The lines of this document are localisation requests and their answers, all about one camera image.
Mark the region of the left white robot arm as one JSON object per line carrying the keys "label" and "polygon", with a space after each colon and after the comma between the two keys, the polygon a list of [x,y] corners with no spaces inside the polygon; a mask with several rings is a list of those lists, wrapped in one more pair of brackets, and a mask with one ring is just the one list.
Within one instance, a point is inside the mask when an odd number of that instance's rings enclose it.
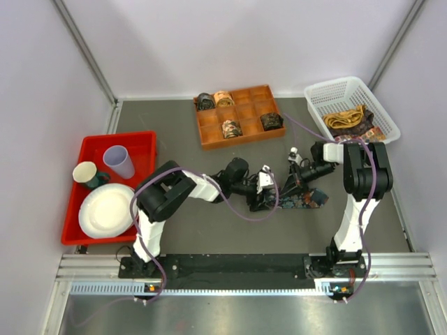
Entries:
{"label": "left white robot arm", "polygon": [[264,165],[249,175],[249,164],[234,158],[211,176],[185,170],[175,161],[168,161],[136,188],[129,210],[137,230],[133,243],[134,268],[142,276],[152,276],[161,265],[161,235],[166,221],[188,198],[218,204],[228,202],[232,194],[246,198],[251,211],[279,207],[279,187],[271,169]]}

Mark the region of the dark floral necktie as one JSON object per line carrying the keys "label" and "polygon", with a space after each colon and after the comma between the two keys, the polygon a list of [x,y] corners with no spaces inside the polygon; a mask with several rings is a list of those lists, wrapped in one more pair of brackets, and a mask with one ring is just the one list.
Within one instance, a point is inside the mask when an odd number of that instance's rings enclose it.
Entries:
{"label": "dark floral necktie", "polygon": [[[272,209],[276,203],[275,189],[262,193],[263,198],[258,203],[261,210]],[[304,193],[293,195],[279,195],[278,208],[280,209],[318,209],[323,207],[329,196],[319,188],[310,188]]]}

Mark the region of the orange compartment tray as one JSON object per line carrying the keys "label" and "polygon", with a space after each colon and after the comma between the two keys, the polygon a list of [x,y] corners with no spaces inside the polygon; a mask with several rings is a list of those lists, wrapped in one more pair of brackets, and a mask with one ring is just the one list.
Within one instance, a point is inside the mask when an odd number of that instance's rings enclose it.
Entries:
{"label": "orange compartment tray", "polygon": [[[286,126],[283,119],[279,120],[276,129],[269,130],[265,125],[268,121],[264,117],[266,114],[281,114],[269,85],[230,90],[228,93],[234,104],[216,106],[213,109],[200,110],[199,97],[193,98],[200,143],[204,150],[222,149],[285,136]],[[235,136],[225,132],[226,121],[235,122],[241,130],[241,135]]]}

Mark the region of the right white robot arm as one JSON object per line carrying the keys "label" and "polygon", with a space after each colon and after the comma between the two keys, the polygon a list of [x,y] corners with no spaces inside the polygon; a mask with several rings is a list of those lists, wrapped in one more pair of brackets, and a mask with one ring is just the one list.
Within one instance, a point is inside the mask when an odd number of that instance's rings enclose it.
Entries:
{"label": "right white robot arm", "polygon": [[316,142],[311,147],[312,160],[301,160],[295,148],[289,154],[288,178],[280,190],[283,208],[319,208],[326,201],[325,193],[311,189],[309,183],[343,169],[343,186],[347,194],[340,227],[324,256],[308,255],[305,271],[310,278],[354,275],[362,268],[366,253],[365,231],[372,212],[393,187],[385,144],[349,140],[345,143]]}

